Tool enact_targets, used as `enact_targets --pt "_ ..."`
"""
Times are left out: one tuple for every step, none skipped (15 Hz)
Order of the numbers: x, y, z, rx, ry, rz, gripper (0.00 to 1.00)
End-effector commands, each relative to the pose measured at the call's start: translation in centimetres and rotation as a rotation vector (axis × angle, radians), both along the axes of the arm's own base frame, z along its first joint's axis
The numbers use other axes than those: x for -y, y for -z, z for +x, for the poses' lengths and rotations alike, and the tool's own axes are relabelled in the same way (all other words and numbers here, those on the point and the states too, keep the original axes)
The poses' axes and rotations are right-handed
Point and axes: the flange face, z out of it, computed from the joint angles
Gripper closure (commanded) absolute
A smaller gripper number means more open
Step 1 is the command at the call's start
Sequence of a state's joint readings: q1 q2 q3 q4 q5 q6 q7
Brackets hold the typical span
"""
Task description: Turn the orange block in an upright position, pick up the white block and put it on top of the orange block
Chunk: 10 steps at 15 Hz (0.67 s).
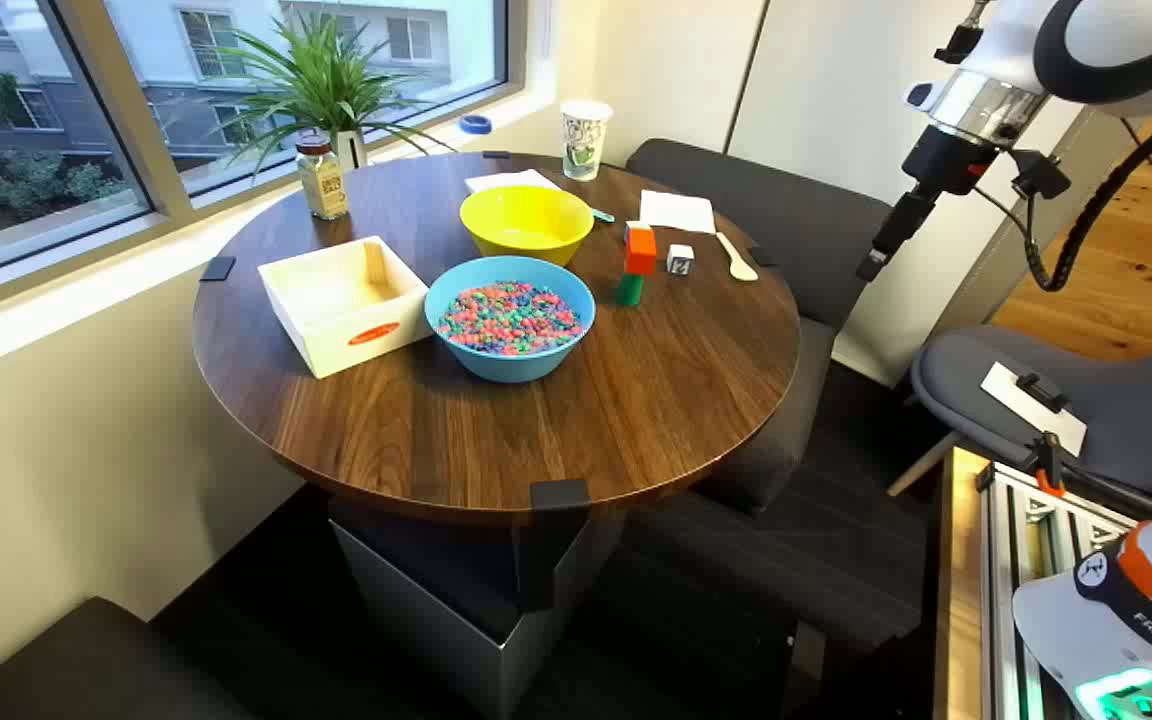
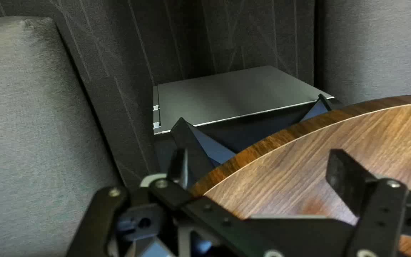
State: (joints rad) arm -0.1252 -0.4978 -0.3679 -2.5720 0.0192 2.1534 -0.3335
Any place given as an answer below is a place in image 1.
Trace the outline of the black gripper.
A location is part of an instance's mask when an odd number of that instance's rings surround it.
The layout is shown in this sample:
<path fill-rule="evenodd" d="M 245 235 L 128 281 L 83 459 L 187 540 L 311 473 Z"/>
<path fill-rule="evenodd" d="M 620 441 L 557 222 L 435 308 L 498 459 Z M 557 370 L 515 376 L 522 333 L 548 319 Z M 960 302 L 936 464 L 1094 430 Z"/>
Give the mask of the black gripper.
<path fill-rule="evenodd" d="M 952 134 L 944 128 L 924 128 L 920 139 L 913 143 L 913 150 L 904 155 L 904 171 L 924 192 L 969 197 L 991 159 L 995 159 L 991 143 L 976 143 L 976 139 Z M 857 277 L 866 284 L 876 281 L 909 235 L 913 235 L 909 222 L 888 214 L 886 227 L 873 235 Z"/>

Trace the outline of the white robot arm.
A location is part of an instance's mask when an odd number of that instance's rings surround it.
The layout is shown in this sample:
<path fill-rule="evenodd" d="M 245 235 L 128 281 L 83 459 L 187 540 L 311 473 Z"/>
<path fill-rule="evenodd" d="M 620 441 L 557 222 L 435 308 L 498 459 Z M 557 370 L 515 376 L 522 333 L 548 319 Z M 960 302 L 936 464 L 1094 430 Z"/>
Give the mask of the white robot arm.
<path fill-rule="evenodd" d="M 941 197 L 969 197 L 995 155 L 1017 164 L 1026 197 L 1060 197 L 1068 176 L 1055 159 L 1020 148 L 1047 98 L 1152 112 L 1152 0 L 971 0 L 941 61 L 952 76 L 909 92 L 930 128 L 904 155 L 913 188 L 873 235 L 859 281 L 915 235 Z"/>

